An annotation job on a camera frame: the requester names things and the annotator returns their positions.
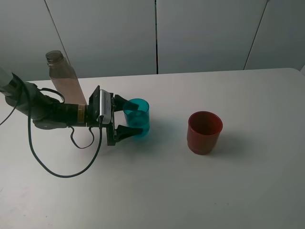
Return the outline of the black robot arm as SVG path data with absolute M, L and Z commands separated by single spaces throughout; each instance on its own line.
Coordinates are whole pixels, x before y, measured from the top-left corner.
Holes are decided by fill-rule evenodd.
M 89 97 L 88 105 L 82 105 L 60 102 L 44 95 L 44 91 L 53 92 L 52 89 L 39 89 L 33 83 L 23 82 L 12 72 L 0 70 L 0 92 L 5 96 L 6 103 L 30 116 L 39 129 L 101 127 L 106 129 L 109 146 L 143 133 L 143 129 L 138 127 L 114 126 L 115 112 L 124 108 L 136 111 L 139 107 L 119 95 L 96 87 Z

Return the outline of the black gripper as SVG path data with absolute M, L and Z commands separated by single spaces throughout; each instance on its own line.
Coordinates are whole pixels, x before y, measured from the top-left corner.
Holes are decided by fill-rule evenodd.
M 130 102 L 119 95 L 113 96 L 111 94 L 112 100 L 112 120 L 107 125 L 102 125 L 99 121 L 97 121 L 97 109 L 98 109 L 98 90 L 101 89 L 98 85 L 91 96 L 89 97 L 89 104 L 88 104 L 88 114 L 87 114 L 87 126 L 88 127 L 99 127 L 100 129 L 106 129 L 106 139 L 107 139 L 107 146 L 114 146 L 116 143 L 132 137 L 136 135 L 141 135 L 143 133 L 142 128 L 135 128 L 135 127 L 127 127 L 123 125 L 118 125 L 115 129 L 114 127 L 114 112 L 118 111 L 137 111 L 139 108 L 138 104 Z

